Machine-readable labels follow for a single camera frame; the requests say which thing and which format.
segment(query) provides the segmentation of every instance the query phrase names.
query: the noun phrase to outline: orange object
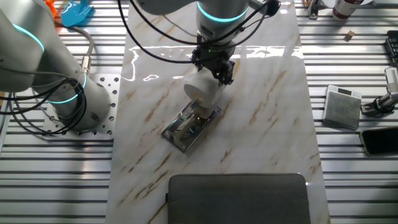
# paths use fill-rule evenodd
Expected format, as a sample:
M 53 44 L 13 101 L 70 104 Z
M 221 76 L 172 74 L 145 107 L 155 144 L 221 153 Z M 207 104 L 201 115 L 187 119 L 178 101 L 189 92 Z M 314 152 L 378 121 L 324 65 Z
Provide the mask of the orange object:
M 50 8 L 52 17 L 55 18 L 57 16 L 57 9 L 54 7 L 55 0 L 46 0 L 44 3 Z

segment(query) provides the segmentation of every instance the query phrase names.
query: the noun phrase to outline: bolt hole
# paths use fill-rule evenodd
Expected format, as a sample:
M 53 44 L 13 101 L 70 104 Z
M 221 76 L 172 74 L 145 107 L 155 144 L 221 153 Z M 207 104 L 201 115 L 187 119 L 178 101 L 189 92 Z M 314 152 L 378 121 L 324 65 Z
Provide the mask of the bolt hole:
M 90 112 L 90 116 L 91 116 L 91 118 L 94 120 L 94 121 L 96 121 L 96 122 L 100 122 L 101 120 L 100 120 L 100 117 L 96 114 L 96 113 L 94 113 L 94 112 Z

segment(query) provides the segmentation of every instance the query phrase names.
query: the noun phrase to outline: bottle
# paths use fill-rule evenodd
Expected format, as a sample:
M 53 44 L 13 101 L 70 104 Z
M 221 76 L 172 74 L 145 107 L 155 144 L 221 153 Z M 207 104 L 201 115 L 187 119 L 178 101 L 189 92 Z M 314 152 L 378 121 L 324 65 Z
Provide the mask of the bottle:
M 346 21 L 364 0 L 337 0 L 333 8 L 333 18 Z

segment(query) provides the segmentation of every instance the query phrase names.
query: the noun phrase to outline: gray pad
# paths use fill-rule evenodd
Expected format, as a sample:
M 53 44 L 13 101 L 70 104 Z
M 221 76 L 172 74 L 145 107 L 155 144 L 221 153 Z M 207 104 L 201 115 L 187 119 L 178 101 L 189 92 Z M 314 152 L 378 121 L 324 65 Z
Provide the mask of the gray pad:
M 169 224 L 311 224 L 300 174 L 175 175 Z

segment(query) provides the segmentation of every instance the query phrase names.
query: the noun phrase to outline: white robotic arm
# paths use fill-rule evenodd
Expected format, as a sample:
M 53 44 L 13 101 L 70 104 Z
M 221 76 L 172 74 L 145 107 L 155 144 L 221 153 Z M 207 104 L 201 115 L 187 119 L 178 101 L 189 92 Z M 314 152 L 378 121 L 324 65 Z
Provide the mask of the white robotic arm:
M 85 92 L 85 115 L 74 129 L 90 129 L 105 119 L 111 106 L 108 92 L 85 75 L 62 43 L 43 0 L 0 1 L 0 26 L 0 91 L 20 92 L 32 87 L 43 93 L 64 78 L 35 72 L 61 73 L 78 80 Z M 51 95 L 49 103 L 60 118 L 70 117 L 81 109 L 77 96 L 71 84 L 64 84 Z

